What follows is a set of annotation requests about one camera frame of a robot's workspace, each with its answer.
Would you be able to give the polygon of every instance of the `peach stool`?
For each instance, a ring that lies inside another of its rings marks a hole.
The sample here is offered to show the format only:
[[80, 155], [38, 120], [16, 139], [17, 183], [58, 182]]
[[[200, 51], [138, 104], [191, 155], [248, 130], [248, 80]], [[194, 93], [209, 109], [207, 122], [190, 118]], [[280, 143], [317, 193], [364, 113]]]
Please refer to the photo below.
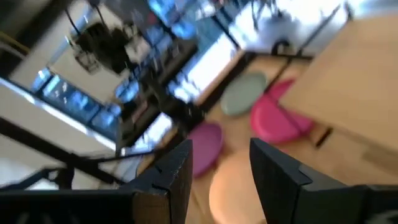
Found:
[[249, 150], [235, 152], [219, 166], [210, 186], [209, 201], [218, 224], [266, 223], [252, 177]]

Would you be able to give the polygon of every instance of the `purple seat cushion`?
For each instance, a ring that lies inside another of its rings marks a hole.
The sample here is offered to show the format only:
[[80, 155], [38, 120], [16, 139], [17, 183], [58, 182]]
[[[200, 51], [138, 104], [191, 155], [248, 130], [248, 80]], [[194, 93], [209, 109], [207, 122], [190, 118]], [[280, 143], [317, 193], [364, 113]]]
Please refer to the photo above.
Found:
[[223, 147], [223, 132], [216, 123], [199, 124], [188, 136], [193, 141], [193, 176], [207, 171]]

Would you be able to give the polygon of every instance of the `wooden floor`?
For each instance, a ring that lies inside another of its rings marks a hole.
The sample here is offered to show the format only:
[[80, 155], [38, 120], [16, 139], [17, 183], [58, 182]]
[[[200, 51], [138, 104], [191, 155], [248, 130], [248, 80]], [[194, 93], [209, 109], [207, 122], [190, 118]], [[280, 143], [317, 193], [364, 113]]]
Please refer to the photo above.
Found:
[[[260, 70], [268, 78], [272, 78], [284, 62], [285, 60], [280, 58], [259, 57], [247, 67], [247, 70]], [[294, 62], [281, 80], [299, 77], [306, 69], [307, 63], [304, 61]], [[186, 219], [186, 223], [189, 224], [214, 223], [209, 207], [209, 189], [212, 177], [225, 158], [236, 151], [248, 150], [249, 140], [254, 137], [249, 124], [249, 113], [239, 117], [226, 116], [221, 111], [220, 105], [217, 104], [208, 113], [207, 120], [217, 122], [222, 126], [225, 136], [224, 149], [217, 165], [193, 181]], [[376, 148], [367, 142], [338, 131], [332, 134], [321, 149], [316, 150], [312, 142], [319, 139], [324, 131], [325, 127], [317, 124], [310, 133], [312, 141], [303, 138], [277, 147], [304, 164], [348, 185], [398, 184], [398, 163], [396, 162], [398, 154], [391, 154], [389, 151]]]

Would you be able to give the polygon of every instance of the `white wall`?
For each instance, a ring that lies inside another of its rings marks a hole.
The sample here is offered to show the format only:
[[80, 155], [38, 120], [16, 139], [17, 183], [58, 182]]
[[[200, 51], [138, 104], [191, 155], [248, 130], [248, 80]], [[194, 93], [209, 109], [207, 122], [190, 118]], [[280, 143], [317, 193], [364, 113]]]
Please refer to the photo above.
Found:
[[[113, 154], [111, 149], [105, 147], [94, 138], [48, 114], [4, 85], [0, 85], [0, 96], [0, 116], [3, 118], [66, 150], [75, 151], [77, 154], [90, 154], [92, 152]], [[20, 171], [18, 171], [17, 177], [11, 176], [14, 175], [13, 173], [7, 175], [5, 170], [13, 170], [18, 167], [18, 164], [23, 164], [23, 166], [19, 168]], [[43, 166], [54, 164], [59, 164], [59, 162], [16, 144], [14, 141], [4, 138], [4, 136], [0, 137], [0, 169], [2, 170], [0, 172], [0, 184], [11, 179], [18, 179], [20, 176], [29, 175], [33, 170]], [[108, 171], [112, 171], [114, 168], [115, 163], [104, 167]], [[80, 172], [76, 175], [74, 187], [96, 189], [98, 186], [99, 182], [96, 179]]]

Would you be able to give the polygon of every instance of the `green stool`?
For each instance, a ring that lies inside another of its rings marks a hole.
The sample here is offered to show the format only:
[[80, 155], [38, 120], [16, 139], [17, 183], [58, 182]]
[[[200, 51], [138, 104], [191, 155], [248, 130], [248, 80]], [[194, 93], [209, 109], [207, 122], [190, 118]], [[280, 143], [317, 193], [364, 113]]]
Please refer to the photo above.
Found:
[[235, 79], [221, 96], [221, 109], [229, 116], [238, 116], [250, 110], [267, 88], [263, 72], [249, 72]]

